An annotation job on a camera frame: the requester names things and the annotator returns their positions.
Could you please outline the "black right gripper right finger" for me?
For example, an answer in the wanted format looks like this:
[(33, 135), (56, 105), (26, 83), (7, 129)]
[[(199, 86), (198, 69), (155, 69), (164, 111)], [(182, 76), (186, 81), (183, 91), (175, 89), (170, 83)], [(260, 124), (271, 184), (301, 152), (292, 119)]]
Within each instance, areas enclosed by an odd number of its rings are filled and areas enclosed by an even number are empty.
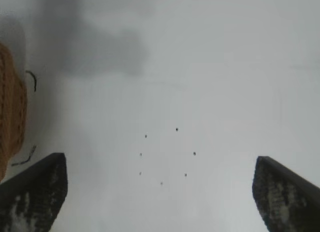
[(256, 160), (252, 195), (268, 231), (319, 231), (319, 190), (269, 156)]

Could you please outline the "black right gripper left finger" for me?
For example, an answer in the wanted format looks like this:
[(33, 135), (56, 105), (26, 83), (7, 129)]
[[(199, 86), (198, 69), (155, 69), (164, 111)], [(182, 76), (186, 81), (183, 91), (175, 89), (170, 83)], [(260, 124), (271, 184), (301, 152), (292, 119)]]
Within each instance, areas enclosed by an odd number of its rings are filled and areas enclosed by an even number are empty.
[(1, 231), (50, 231), (68, 193), (64, 153), (52, 153), (0, 185)]

